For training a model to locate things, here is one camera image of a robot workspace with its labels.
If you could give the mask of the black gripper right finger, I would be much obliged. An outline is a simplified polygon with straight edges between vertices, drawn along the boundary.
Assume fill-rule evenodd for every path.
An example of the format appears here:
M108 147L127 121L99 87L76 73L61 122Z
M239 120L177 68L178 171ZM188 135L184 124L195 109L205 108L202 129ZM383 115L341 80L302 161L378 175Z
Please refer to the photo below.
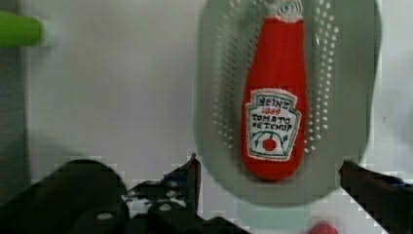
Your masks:
M412 234L412 184L346 160L340 186L389 234Z

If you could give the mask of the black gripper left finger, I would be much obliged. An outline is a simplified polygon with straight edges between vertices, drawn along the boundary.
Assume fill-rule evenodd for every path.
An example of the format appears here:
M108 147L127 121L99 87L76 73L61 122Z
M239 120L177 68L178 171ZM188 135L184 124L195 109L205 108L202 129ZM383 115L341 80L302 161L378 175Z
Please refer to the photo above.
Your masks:
M197 154L159 180L145 180L122 196L130 221L127 234L250 234L216 216L198 215L201 163Z

